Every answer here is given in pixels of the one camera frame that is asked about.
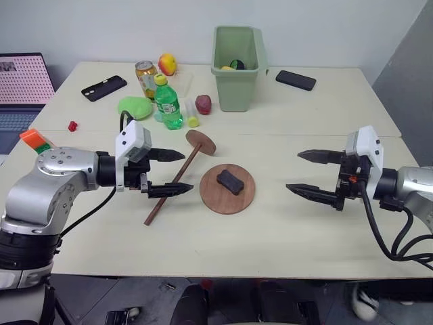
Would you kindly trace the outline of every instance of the red fruit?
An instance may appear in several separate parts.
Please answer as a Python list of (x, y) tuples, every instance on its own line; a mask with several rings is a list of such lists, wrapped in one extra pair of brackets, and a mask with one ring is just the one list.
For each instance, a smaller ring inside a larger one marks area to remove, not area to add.
[(196, 98), (196, 108), (200, 114), (209, 115), (212, 108), (212, 101), (208, 95), (200, 95)]

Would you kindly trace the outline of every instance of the laptop keyboard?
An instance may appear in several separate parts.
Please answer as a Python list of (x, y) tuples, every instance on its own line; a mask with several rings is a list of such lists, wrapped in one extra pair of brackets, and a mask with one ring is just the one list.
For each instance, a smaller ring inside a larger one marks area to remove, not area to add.
[(38, 114), (0, 114), (0, 131), (26, 131)]

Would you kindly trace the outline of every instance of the green bottle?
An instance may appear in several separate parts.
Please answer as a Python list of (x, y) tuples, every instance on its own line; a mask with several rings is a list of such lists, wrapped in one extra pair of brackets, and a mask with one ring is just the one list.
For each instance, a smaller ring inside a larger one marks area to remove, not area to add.
[(162, 122), (170, 130), (182, 127), (183, 118), (177, 101), (176, 91), (167, 85), (167, 77), (163, 74), (155, 75), (155, 102), (161, 113)]

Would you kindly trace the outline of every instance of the small yellow object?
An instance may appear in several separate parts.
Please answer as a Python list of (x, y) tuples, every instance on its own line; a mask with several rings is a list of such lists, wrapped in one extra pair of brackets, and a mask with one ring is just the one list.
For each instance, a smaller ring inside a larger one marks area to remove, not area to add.
[(198, 127), (200, 125), (198, 122), (198, 118), (196, 118), (195, 116), (190, 116), (189, 118), (187, 118), (187, 123), (189, 127)]
[(163, 86), (167, 84), (167, 77), (162, 73), (155, 74), (154, 80), (157, 86)]

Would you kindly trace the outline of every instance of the green plastic bin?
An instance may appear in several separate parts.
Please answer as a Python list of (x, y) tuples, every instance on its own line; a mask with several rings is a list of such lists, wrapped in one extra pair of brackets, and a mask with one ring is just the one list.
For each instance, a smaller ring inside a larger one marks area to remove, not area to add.
[[(221, 70), (232, 60), (241, 60), (245, 70)], [(257, 74), (267, 70), (262, 32), (249, 26), (218, 26), (214, 32), (212, 74), (216, 78), (219, 104), (225, 112), (245, 112), (250, 107)]]

